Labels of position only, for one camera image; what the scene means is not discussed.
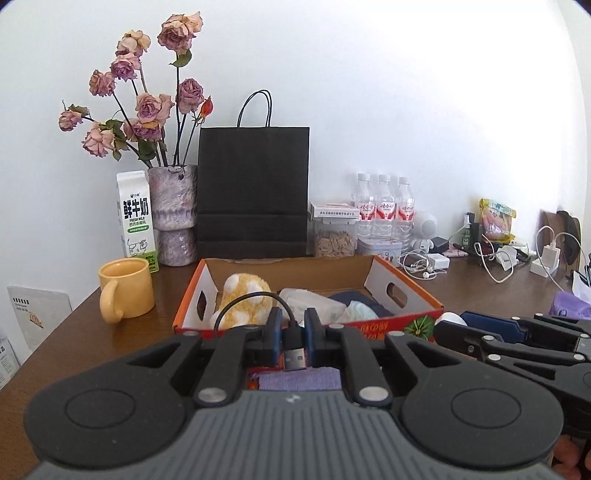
black paper bag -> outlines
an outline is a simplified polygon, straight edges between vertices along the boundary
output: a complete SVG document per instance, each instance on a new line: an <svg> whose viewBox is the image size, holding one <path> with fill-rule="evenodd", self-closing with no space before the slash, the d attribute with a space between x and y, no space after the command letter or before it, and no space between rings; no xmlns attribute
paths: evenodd
<svg viewBox="0 0 591 480"><path fill-rule="evenodd" d="M266 126L241 128L244 108L257 93L267 97ZM247 99L236 128L202 128L198 250L201 245L226 258L306 254L310 129L271 127L271 112L270 94L260 90Z"/></svg>

power adapter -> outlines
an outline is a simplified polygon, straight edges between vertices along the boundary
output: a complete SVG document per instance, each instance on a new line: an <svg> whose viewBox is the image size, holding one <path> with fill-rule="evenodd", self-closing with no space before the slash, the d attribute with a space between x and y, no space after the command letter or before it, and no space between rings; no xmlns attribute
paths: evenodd
<svg viewBox="0 0 591 480"><path fill-rule="evenodd" d="M531 263L530 272L545 278L556 271L559 261L560 248L556 246L555 242L552 242L544 247L541 258L537 258Z"/></svg>
<svg viewBox="0 0 591 480"><path fill-rule="evenodd" d="M433 270L445 270L449 268L449 258L442 254L427 254L429 257L429 266Z"/></svg>

cardboard box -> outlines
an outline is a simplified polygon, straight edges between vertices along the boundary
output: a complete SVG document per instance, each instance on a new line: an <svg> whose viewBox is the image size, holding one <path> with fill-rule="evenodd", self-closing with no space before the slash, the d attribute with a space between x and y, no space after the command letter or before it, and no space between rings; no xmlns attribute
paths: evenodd
<svg viewBox="0 0 591 480"><path fill-rule="evenodd" d="M353 322L367 338L382 339L386 332L404 330L415 319L434 322L443 305L413 280L380 257L283 258L280 260L201 260L174 319L176 332L199 330L212 337L209 319L217 310L226 279L250 273L267 281L272 291L305 288L324 296L357 290L372 296L393 317Z"/></svg>

dried rose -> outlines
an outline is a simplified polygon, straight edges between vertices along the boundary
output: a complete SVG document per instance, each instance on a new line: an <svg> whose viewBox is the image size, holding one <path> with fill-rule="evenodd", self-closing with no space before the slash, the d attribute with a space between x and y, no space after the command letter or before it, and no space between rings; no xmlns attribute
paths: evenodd
<svg viewBox="0 0 591 480"><path fill-rule="evenodd" d="M158 35L158 43L178 55L184 55L191 48L191 41L195 33L201 31L203 20L200 12L194 15L172 15L162 24Z"/></svg>
<svg viewBox="0 0 591 480"><path fill-rule="evenodd" d="M72 130L74 130L74 127L77 124L81 124L82 122L82 114L78 112L73 112L72 110L64 110L60 114L60 119L58 120L60 129L63 132L71 132Z"/></svg>
<svg viewBox="0 0 591 480"><path fill-rule="evenodd" d="M156 121L163 127L170 109L174 106L170 95L161 93L158 98L149 93L140 93L136 99L135 110L138 112L138 120L142 124Z"/></svg>
<svg viewBox="0 0 591 480"><path fill-rule="evenodd" d="M111 72L101 73L98 70L92 74L90 81L90 92L93 95L99 95L101 97L113 95L115 90L115 79Z"/></svg>
<svg viewBox="0 0 591 480"><path fill-rule="evenodd" d="M129 123L127 123L127 121L123 122L123 133L130 142L138 141L138 137L135 135L135 126L138 122L139 120L137 118L130 118Z"/></svg>
<svg viewBox="0 0 591 480"><path fill-rule="evenodd" d="M111 64L111 73L119 80L133 80L138 77L135 72L141 68L139 58L133 53L119 55Z"/></svg>
<svg viewBox="0 0 591 480"><path fill-rule="evenodd" d="M82 141L83 148L91 155L104 157L109 154L108 150L114 150L115 134L112 130L103 130L99 128L97 122L93 122L92 128L86 134Z"/></svg>
<svg viewBox="0 0 591 480"><path fill-rule="evenodd" d="M144 140L161 140L162 129L157 121L148 122L146 124L137 123L134 125L134 133L136 136Z"/></svg>
<svg viewBox="0 0 591 480"><path fill-rule="evenodd" d="M194 79L186 79L178 86L178 110L184 115L196 112L204 102L203 87Z"/></svg>
<svg viewBox="0 0 591 480"><path fill-rule="evenodd" d="M144 34L141 30L129 30L123 35L117 44L117 51L115 55L125 55L126 53L133 53L136 57L141 57L142 53L148 51L148 47L152 41L150 37Z"/></svg>
<svg viewBox="0 0 591 480"><path fill-rule="evenodd" d="M207 97L207 100L203 102L201 106L201 111L199 112L199 119L205 120L210 113L213 112L213 102L211 95Z"/></svg>

yellow mug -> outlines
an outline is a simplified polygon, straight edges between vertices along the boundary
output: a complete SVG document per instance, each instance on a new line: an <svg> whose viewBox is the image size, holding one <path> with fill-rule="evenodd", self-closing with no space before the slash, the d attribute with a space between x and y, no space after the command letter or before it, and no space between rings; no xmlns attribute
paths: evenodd
<svg viewBox="0 0 591 480"><path fill-rule="evenodd" d="M122 258L99 269L100 314L107 323L134 318L154 308L150 265L138 257Z"/></svg>

